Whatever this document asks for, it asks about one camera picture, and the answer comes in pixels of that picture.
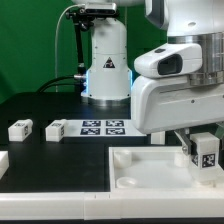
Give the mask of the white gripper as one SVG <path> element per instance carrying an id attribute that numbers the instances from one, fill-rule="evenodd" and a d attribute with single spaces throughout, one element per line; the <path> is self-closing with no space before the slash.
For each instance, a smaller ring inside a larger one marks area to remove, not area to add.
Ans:
<path id="1" fill-rule="evenodd" d="M 143 134 L 177 129 L 182 151 L 190 155 L 192 141 L 182 128 L 224 121 L 224 84 L 193 87 L 186 76 L 139 76 L 132 87 L 131 120 Z"/>

